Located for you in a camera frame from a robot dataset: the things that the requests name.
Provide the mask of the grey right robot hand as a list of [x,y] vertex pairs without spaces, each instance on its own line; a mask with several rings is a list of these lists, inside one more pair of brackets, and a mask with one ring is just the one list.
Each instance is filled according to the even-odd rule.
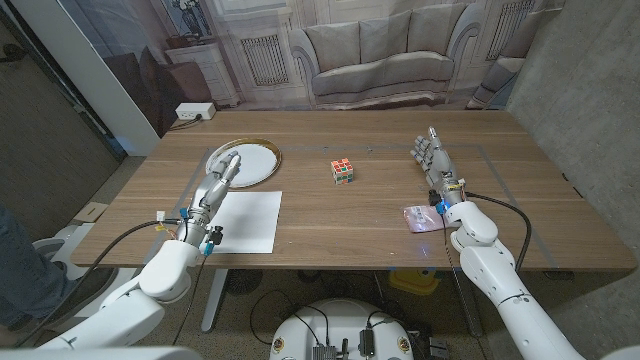
[[427,137],[418,136],[415,139],[414,149],[410,154],[421,166],[431,189],[448,206],[464,201],[456,167],[442,147],[434,127],[429,127]]

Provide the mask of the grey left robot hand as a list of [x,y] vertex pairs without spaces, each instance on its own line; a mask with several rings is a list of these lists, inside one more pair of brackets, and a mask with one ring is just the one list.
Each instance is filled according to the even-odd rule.
[[198,185],[188,209],[188,219],[205,226],[210,223],[227,195],[231,181],[238,174],[241,156],[232,151]]

